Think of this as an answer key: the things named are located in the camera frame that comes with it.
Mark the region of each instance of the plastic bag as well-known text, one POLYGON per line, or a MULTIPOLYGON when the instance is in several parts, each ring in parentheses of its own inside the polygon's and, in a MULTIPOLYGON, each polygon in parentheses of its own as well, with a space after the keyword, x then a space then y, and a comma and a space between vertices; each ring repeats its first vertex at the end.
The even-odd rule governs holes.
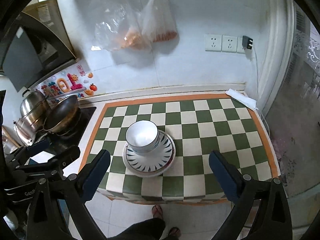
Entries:
POLYGON ((127 0, 105 0, 95 25, 97 46, 91 50, 145 49, 150 43, 141 35, 135 12, 127 0))
POLYGON ((141 34, 150 42, 168 41, 178 36, 168 0, 149 0, 139 17, 141 34))

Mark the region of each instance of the white cloth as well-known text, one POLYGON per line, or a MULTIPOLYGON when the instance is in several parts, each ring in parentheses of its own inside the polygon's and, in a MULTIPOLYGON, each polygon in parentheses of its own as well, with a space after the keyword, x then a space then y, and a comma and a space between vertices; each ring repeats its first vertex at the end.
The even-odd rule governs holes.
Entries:
POLYGON ((257 101, 244 96, 243 94, 235 91, 233 89, 229 89, 226 91, 226 94, 231 96, 233 99, 239 101, 240 103, 244 104, 246 107, 250 108, 252 111, 257 109, 257 101))

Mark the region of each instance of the foot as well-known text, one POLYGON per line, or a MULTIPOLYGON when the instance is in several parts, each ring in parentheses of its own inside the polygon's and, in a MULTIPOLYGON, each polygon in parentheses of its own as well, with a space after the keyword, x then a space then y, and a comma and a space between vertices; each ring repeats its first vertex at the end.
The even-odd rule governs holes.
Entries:
POLYGON ((162 215, 162 208, 159 205, 155 205, 151 209, 153 218, 160 218, 163 220, 163 215, 162 215))
POLYGON ((168 236, 175 236, 176 238, 179 239, 179 237, 181 236, 181 231, 179 228, 176 228, 176 227, 171 228, 168 236))

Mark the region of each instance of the white bowl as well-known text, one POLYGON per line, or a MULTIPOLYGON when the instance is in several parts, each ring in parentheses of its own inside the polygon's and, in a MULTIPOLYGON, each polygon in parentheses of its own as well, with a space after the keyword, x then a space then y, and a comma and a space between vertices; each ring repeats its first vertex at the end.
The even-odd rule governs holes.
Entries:
POLYGON ((137 154, 144 155, 159 144, 158 127, 151 121, 138 121, 127 129, 125 134, 127 143, 137 154))

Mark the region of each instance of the checkered tablecloth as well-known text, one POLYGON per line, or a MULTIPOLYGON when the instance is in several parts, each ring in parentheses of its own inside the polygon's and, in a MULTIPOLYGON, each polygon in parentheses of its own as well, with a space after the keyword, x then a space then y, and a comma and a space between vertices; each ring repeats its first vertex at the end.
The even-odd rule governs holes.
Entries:
POLYGON ((111 165, 99 188, 113 198, 212 202, 225 197, 209 167, 212 150, 219 150, 242 174, 271 179, 257 125, 247 108, 230 98, 108 107, 86 162, 101 149, 110 152, 111 165), (154 122, 174 140, 175 160, 161 176, 139 178, 124 166, 125 133, 140 120, 154 122))

